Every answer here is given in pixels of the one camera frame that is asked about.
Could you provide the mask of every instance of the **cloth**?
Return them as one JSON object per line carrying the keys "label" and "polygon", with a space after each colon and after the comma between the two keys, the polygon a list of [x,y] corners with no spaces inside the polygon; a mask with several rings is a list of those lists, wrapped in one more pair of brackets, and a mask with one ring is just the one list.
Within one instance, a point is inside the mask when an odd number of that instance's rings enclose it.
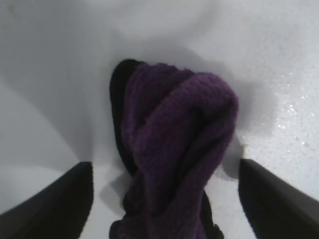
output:
{"label": "cloth", "polygon": [[138,171],[119,239],[205,239],[204,186],[235,128],[237,97],[219,77],[140,64],[126,85],[122,139]]}

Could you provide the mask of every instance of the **white surface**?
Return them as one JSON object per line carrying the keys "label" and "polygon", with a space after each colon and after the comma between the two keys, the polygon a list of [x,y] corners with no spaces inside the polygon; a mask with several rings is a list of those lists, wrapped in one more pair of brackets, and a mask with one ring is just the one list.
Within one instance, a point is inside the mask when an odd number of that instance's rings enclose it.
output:
{"label": "white surface", "polygon": [[[0,0],[0,211],[79,160],[94,160],[95,203],[82,239],[107,238],[129,178],[108,95],[122,59],[219,74],[241,109],[252,158],[319,199],[317,0]],[[253,239],[237,180],[207,191],[228,239]]]}

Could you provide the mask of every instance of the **purple sock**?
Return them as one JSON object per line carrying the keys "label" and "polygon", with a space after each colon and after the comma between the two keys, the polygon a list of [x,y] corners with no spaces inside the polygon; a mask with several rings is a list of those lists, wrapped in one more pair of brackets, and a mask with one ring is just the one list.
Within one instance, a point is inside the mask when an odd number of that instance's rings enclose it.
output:
{"label": "purple sock", "polygon": [[219,77],[139,65],[125,91],[122,139],[138,172],[119,239],[206,239],[204,186],[235,128],[237,97]]}

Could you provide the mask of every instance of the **water droplet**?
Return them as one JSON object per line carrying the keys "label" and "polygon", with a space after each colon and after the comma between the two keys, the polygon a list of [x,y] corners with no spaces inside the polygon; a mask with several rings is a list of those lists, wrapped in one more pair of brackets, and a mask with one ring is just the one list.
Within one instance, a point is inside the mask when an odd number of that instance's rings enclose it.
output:
{"label": "water droplet", "polygon": [[290,105],[290,110],[291,110],[292,112],[296,112],[296,110],[294,109],[294,106],[293,106],[293,105]]}
{"label": "water droplet", "polygon": [[285,129],[285,128],[286,128],[286,126],[284,126],[283,124],[279,124],[279,125],[278,125],[278,128]]}

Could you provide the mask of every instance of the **knitted texture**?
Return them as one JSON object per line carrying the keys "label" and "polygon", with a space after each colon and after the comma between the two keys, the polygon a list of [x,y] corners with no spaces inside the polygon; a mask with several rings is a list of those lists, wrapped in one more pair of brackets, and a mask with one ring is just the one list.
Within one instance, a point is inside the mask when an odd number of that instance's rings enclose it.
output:
{"label": "knitted texture", "polygon": [[126,86],[122,139],[138,167],[119,239],[205,239],[204,186],[232,138],[238,101],[219,77],[139,65]]}

